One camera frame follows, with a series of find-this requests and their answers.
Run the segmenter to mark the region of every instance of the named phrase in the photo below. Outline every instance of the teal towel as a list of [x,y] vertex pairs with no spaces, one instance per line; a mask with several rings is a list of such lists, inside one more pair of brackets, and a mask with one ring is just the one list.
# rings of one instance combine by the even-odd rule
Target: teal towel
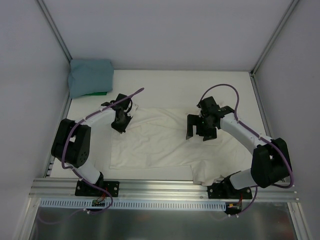
[[68,85],[72,99],[112,91],[114,68],[109,60],[73,59],[70,66]]

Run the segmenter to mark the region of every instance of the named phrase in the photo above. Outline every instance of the white wall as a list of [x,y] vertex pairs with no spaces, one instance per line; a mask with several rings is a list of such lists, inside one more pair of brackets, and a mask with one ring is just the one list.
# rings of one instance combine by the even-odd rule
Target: white wall
[[302,0],[257,73],[271,130],[288,143],[299,197],[320,239],[320,1]]
[[250,71],[291,0],[45,0],[73,58]]
[[53,141],[68,62],[34,0],[0,7],[0,238],[13,238]]

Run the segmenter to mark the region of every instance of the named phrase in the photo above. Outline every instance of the white cloth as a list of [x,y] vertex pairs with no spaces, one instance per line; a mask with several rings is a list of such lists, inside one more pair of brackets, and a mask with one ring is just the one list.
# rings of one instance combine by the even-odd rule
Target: white cloth
[[223,130],[217,139],[186,140],[187,115],[193,109],[138,108],[126,132],[112,131],[111,169],[191,166],[193,181],[204,186],[215,179],[251,167],[252,156]]

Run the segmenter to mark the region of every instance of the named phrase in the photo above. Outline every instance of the white table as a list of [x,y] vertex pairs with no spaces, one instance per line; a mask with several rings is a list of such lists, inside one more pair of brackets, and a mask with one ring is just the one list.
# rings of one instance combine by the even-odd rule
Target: white table
[[[101,103],[115,100],[119,93],[130,95],[142,87],[145,90],[133,98],[141,108],[196,108],[202,94],[216,84],[231,84],[238,90],[240,95],[238,114],[254,129],[264,133],[255,93],[247,72],[115,70],[113,91],[105,96],[83,96],[73,99],[67,118],[73,120],[85,117]],[[223,102],[225,106],[235,107],[236,94],[227,86],[215,88],[207,96],[213,96],[217,102]],[[103,175],[108,179],[193,179],[189,166],[108,169]],[[70,170],[62,169],[61,162],[57,159],[54,161],[51,177],[75,178]]]

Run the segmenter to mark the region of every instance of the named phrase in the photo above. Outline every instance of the table surface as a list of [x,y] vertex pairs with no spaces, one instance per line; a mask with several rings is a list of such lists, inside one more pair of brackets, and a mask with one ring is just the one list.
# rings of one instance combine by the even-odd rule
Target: table surface
[[[156,71],[115,70],[113,91],[105,96],[83,96],[73,99],[67,115],[74,120],[87,116],[101,103],[115,100],[119,93],[130,95],[144,87],[144,91],[133,97],[140,108],[190,108],[198,104],[203,93],[211,86],[230,84],[240,95],[238,114],[257,131],[264,133],[264,126],[248,72],[222,71]],[[212,89],[217,103],[235,107],[236,94],[227,86]],[[150,169],[108,169],[103,173],[108,179],[139,180],[192,180],[190,166],[159,167]],[[51,171],[53,178],[75,178],[70,170],[64,170],[55,159]]]

